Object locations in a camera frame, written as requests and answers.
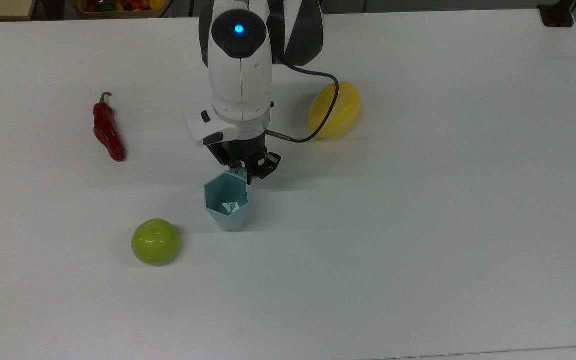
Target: black cable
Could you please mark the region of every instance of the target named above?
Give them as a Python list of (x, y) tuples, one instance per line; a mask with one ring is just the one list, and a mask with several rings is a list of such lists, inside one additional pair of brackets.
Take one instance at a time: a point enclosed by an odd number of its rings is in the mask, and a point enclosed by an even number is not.
[(328, 118), (330, 117), (330, 114), (332, 113), (332, 110), (334, 109), (335, 104), (337, 103), (337, 97), (339, 96), (339, 81), (337, 80), (337, 78), (334, 75), (331, 75), (330, 73), (320, 72), (320, 71), (310, 71), (310, 70), (304, 70), (302, 68), (298, 68), (298, 67), (286, 62), (286, 60), (284, 60), (278, 54), (276, 54), (276, 58), (277, 58), (277, 60), (279, 60), (279, 62), (284, 64), (288, 69), (293, 70), (293, 71), (297, 71), (297, 73), (302, 73), (302, 74), (306, 74), (306, 75), (314, 75), (314, 76), (323, 76), (325, 78), (332, 79), (332, 81), (334, 82), (334, 97), (332, 98), (332, 102), (330, 103), (330, 108), (328, 109), (326, 116), (324, 116), (324, 119), (321, 121), (321, 124), (319, 125), (319, 127), (310, 136), (308, 136), (304, 139), (293, 139), (290, 136), (280, 134), (278, 132), (274, 132), (274, 131), (270, 131), (270, 130), (266, 130), (266, 132), (265, 132), (266, 134), (268, 134), (272, 137), (276, 137), (276, 138), (282, 139), (284, 141), (290, 141), (290, 142), (295, 142), (295, 143), (299, 143), (299, 144), (311, 141), (324, 128), (324, 126), (326, 125), (326, 121), (328, 121)]

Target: red chili pepper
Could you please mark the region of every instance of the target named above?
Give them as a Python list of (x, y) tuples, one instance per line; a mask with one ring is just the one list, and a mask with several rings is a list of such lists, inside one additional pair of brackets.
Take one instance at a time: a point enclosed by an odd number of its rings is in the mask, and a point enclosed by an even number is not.
[(104, 99), (106, 95), (113, 94), (104, 92), (99, 103), (94, 105), (94, 136), (108, 149), (110, 157), (115, 162), (123, 162), (126, 160), (126, 150), (115, 129), (115, 112)]

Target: light blue cup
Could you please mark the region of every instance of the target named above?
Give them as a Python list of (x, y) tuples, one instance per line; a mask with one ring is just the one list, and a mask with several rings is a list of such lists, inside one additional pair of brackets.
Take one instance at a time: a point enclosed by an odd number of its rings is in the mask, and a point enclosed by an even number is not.
[(234, 168), (203, 185), (205, 207), (224, 231), (240, 230), (250, 211), (246, 169)]

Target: green apple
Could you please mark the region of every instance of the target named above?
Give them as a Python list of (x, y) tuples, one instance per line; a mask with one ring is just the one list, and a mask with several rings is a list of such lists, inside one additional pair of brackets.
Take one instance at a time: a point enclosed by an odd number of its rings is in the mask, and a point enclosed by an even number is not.
[(132, 237), (132, 252), (149, 265), (171, 260), (179, 250), (179, 235), (175, 227), (160, 218), (139, 225)]

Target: basket of vegetables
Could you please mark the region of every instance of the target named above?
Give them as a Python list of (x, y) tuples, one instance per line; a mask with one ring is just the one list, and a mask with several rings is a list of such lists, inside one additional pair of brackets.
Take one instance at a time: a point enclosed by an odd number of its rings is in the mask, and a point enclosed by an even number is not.
[(160, 18), (172, 0), (78, 0), (71, 3), (82, 19)]

